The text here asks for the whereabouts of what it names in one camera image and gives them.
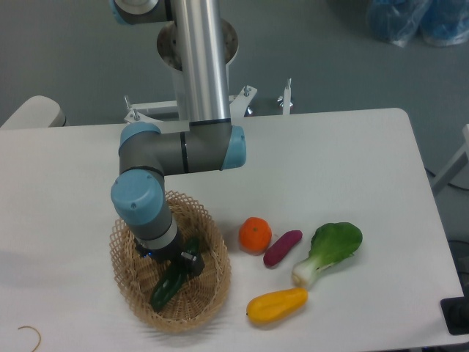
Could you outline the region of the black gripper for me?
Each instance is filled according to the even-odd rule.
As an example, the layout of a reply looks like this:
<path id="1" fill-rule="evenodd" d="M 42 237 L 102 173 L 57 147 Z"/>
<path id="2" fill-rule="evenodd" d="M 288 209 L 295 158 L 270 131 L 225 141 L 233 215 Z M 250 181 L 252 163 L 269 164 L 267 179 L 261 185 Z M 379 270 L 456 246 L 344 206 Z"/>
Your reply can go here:
<path id="1" fill-rule="evenodd" d="M 202 274 L 204 270 L 202 254 L 200 252 L 183 251 L 183 239 L 180 231 L 170 237 L 164 235 L 163 243 L 160 239 L 157 239 L 157 242 L 157 244 L 154 244 L 154 241 L 150 241 L 150 244 L 148 244 L 143 240 L 134 238 L 135 249 L 141 257 L 149 257 L 157 263 L 163 263 L 168 260 L 176 260 L 180 256 L 182 264 L 190 277 L 198 277 Z"/>

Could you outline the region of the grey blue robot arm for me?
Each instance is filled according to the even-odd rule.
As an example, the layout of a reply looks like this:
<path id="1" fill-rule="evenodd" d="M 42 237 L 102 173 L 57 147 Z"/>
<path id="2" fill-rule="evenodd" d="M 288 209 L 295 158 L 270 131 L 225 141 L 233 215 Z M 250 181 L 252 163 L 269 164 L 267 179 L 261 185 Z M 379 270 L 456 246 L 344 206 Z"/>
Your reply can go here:
<path id="1" fill-rule="evenodd" d="M 182 266 L 191 276 L 204 261 L 182 243 L 165 196 L 165 177 L 241 167 L 244 131 L 231 122 L 224 37 L 217 1 L 173 1 L 189 129 L 162 133 L 148 122 L 127 125 L 120 136 L 119 177 L 111 201 L 134 235 L 142 256 Z"/>

